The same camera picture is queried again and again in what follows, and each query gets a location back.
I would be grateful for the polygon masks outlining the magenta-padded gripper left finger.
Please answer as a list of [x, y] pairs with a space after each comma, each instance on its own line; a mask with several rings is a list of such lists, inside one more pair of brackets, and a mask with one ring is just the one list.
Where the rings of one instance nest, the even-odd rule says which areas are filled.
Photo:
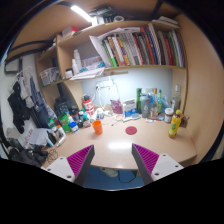
[[82, 186], [94, 155], [94, 146], [90, 145], [69, 157], [57, 158], [46, 168], [46, 171]]

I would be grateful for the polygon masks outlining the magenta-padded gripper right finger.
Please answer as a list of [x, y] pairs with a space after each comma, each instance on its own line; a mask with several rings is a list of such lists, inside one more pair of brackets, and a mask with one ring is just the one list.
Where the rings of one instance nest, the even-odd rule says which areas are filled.
[[137, 144], [132, 144], [132, 155], [145, 185], [183, 169], [168, 154], [157, 154]]

